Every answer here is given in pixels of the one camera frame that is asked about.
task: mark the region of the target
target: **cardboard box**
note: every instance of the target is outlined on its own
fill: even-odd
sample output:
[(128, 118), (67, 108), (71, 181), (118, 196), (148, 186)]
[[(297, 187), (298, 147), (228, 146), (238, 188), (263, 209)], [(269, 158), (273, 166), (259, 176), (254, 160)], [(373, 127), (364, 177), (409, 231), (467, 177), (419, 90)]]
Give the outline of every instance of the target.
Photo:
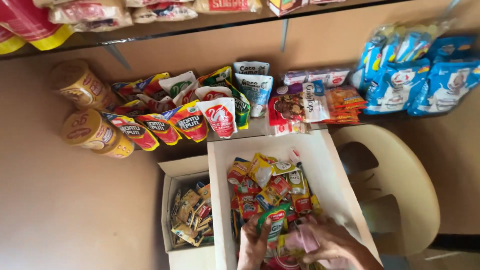
[(379, 260), (372, 235), (327, 130), (312, 131), (311, 135), (259, 136), (208, 142), (207, 147), (217, 269), (237, 268), (230, 224), (232, 193), (227, 181), (227, 172), (234, 159), (240, 157), (251, 160), (256, 152), (261, 152), (288, 160), (288, 150), (291, 147), (300, 153), (311, 192), (317, 195), (322, 208), (337, 223), (344, 224)]
[(267, 5), (280, 17), (308, 5), (308, 0), (267, 0)]
[(216, 269), (213, 245), (194, 247), (188, 244), (173, 249), (173, 233), (170, 224), (171, 210), (178, 188), (185, 185), (195, 186), (198, 181), (208, 179), (208, 157), (203, 155), (158, 164), (165, 173), (162, 194), (162, 234), (170, 269)]

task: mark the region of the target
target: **chair backrest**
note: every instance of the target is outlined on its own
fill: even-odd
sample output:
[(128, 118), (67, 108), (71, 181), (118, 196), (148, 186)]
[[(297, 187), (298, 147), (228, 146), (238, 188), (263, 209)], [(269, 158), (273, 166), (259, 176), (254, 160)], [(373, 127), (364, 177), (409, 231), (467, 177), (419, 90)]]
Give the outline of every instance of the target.
[(395, 196), (400, 230), (385, 227), (391, 226), (391, 222), (376, 222), (376, 230), (382, 232), (374, 237), (379, 253), (407, 256), (426, 249), (438, 233), (440, 208), (432, 182), (412, 150), (395, 134), (376, 125), (344, 127), (332, 139), (337, 147), (362, 143), (378, 160), (378, 167), (349, 175), (359, 202), (374, 209), (375, 203), (384, 203), (380, 198)]

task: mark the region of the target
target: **white box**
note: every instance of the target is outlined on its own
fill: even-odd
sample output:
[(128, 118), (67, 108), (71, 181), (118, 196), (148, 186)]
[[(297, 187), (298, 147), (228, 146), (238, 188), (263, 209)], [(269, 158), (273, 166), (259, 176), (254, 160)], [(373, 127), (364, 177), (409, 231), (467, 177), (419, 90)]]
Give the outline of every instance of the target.
[(207, 147), (217, 269), (237, 268), (230, 224), (231, 193), (227, 181), (227, 172), (234, 159), (240, 157), (252, 160), (254, 154), (260, 152), (287, 160), (291, 147), (300, 153), (308, 182), (322, 208), (337, 223), (345, 225), (380, 261), (372, 235), (327, 130), (312, 131), (311, 135), (291, 134), (215, 141), (208, 142)]
[(165, 172), (162, 195), (162, 233), (170, 269), (216, 269), (215, 247), (213, 245), (202, 247), (186, 245), (179, 249), (172, 249), (173, 233), (170, 224), (172, 205), (178, 188), (186, 184), (191, 186), (199, 180), (208, 178), (208, 157), (204, 155), (158, 164)]

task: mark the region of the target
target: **beige plastic chair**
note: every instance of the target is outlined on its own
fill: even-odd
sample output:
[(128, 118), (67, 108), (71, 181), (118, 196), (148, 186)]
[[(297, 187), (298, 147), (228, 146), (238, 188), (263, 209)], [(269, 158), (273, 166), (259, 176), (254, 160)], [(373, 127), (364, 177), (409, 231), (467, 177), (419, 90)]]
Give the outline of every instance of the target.
[(379, 253), (408, 256), (426, 249), (438, 233), (440, 209), (432, 182), (412, 150), (376, 125), (344, 127), (332, 138), (337, 149), (362, 143), (378, 160), (377, 168), (348, 178)]

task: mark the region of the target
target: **glass shelf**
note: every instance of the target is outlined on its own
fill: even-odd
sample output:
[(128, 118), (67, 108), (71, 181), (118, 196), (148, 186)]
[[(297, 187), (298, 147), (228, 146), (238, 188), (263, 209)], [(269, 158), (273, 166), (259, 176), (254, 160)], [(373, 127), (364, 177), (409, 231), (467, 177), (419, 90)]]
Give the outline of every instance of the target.
[(240, 12), (228, 14), (199, 14), (198, 18), (181, 22), (156, 22), (151, 24), (135, 24), (126, 28), (103, 33), (75, 33), (58, 48), (39, 51), (30, 44), (21, 49), (0, 55), (0, 60), (9, 60), (19, 57), (40, 55), (46, 53), (85, 49), (109, 44), (146, 40), (159, 37), (182, 35), (187, 33), (202, 32), (226, 27), (250, 25), (271, 22), (283, 19), (291, 19), (303, 16), (311, 16), (323, 13), (368, 8), (372, 6), (399, 3), (413, 0), (347, 0), (345, 2), (327, 3), (321, 5), (308, 5), (295, 10), (282, 17), (277, 17), (266, 5), (266, 0), (260, 13)]

